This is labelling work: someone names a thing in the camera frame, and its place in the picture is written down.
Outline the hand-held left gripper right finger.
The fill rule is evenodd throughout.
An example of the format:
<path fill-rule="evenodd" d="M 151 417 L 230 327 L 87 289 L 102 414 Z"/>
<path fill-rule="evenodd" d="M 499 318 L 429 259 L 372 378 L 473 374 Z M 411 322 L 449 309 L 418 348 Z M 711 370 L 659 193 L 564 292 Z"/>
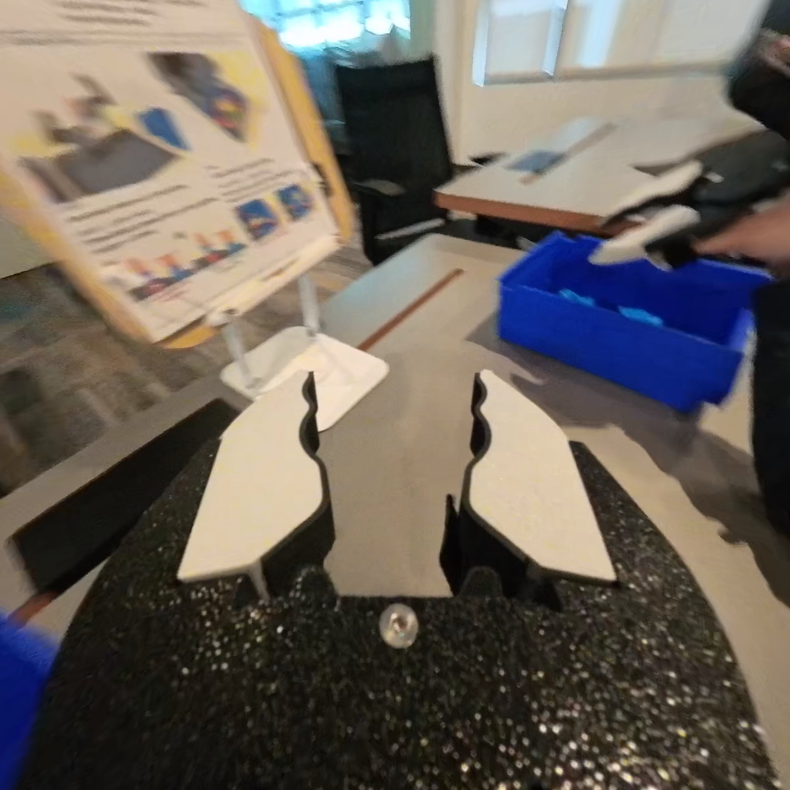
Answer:
<path fill-rule="evenodd" d="M 446 497 L 439 565 L 459 596 L 488 569 L 505 596 L 548 595 L 554 581 L 612 587 L 614 562 L 569 440 L 492 370 L 472 385 L 471 459 Z"/>

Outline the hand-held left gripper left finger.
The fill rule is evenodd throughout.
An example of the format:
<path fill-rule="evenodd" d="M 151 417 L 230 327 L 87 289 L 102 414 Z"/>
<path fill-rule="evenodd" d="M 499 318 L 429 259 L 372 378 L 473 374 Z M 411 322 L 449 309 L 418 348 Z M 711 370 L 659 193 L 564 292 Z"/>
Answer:
<path fill-rule="evenodd" d="M 314 374 L 299 372 L 223 432 L 179 582 L 245 577 L 268 601 L 323 567 L 336 532 L 317 415 Z"/>

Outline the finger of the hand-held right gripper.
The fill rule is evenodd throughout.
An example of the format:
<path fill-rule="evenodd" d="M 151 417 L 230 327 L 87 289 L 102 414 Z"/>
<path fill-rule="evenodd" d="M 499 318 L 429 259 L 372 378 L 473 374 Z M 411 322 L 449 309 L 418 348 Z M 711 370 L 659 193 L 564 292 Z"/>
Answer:
<path fill-rule="evenodd" d="M 667 239 L 677 233 L 686 236 L 700 220 L 700 213 L 691 207 L 670 206 L 637 227 L 601 243 L 588 261 L 592 265 L 611 266 L 646 260 L 655 267 L 670 267 L 664 252 Z"/>
<path fill-rule="evenodd" d="M 627 193 L 613 204 L 607 215 L 623 215 L 639 206 L 688 191 L 701 177 L 704 167 L 699 160 L 679 164 L 661 175 L 649 176 L 646 183 Z"/>

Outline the blue plastic bin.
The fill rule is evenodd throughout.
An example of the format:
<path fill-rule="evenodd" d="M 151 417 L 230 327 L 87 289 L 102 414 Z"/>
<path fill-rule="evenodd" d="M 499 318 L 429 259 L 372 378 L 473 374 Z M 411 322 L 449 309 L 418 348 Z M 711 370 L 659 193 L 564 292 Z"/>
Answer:
<path fill-rule="evenodd" d="M 697 260 L 667 272 L 646 260 L 598 266 L 601 239 L 555 231 L 499 277 L 499 338 L 594 374 L 679 412 L 730 393 L 769 275 Z M 618 306 L 661 317 L 624 318 Z"/>

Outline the person's right hand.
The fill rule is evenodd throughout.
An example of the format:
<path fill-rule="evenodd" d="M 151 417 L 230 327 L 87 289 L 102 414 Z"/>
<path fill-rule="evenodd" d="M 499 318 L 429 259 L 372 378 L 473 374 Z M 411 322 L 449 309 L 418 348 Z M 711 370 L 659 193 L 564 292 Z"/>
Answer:
<path fill-rule="evenodd" d="M 778 202 L 737 220 L 693 245 L 700 255 L 749 258 L 763 263 L 775 276 L 789 277 L 789 202 Z"/>

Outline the white table with brown edge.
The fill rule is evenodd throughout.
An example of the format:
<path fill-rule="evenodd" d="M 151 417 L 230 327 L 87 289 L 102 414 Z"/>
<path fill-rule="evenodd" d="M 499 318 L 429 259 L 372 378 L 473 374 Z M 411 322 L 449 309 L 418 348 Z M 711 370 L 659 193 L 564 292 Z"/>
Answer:
<path fill-rule="evenodd" d="M 434 191 L 442 209 L 502 221 L 591 234 L 609 208 L 648 181 L 644 168 L 679 163 L 717 144 L 763 131 L 737 115 L 720 118 L 644 118 L 607 122 L 574 119 Z M 540 176 L 506 170 L 533 149 L 567 153 Z"/>

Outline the blue paper sheet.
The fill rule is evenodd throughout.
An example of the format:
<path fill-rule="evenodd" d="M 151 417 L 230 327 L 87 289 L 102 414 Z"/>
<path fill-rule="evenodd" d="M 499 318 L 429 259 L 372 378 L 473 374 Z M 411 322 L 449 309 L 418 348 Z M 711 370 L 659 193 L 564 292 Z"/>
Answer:
<path fill-rule="evenodd" d="M 540 176 L 550 171 L 567 157 L 567 153 L 554 149 L 533 149 L 506 165 L 506 170 L 524 176 Z"/>

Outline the person's black jacket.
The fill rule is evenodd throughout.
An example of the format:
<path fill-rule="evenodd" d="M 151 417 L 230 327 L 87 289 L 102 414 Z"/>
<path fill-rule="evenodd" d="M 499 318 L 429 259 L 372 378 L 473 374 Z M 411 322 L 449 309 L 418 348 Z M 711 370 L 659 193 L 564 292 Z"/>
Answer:
<path fill-rule="evenodd" d="M 789 281 L 755 292 L 751 444 L 769 523 L 789 537 Z"/>

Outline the black office chair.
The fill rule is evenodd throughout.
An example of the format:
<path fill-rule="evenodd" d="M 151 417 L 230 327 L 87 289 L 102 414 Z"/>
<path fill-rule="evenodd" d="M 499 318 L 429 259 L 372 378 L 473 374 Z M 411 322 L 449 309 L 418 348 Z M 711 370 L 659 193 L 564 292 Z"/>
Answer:
<path fill-rule="evenodd" d="M 339 65 L 335 74 L 362 250 L 378 265 L 403 246 L 383 235 L 449 221 L 449 212 L 434 200 L 435 189 L 453 176 L 437 59 L 431 54 L 391 65 Z"/>

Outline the printed poster board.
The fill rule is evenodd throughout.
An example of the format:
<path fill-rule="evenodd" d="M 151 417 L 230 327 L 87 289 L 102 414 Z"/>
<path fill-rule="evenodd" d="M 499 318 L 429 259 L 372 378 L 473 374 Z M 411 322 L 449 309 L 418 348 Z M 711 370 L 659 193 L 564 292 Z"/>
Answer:
<path fill-rule="evenodd" d="M 295 56 L 228 1 L 6 1 L 2 208 L 117 329 L 190 347 L 350 240 Z"/>

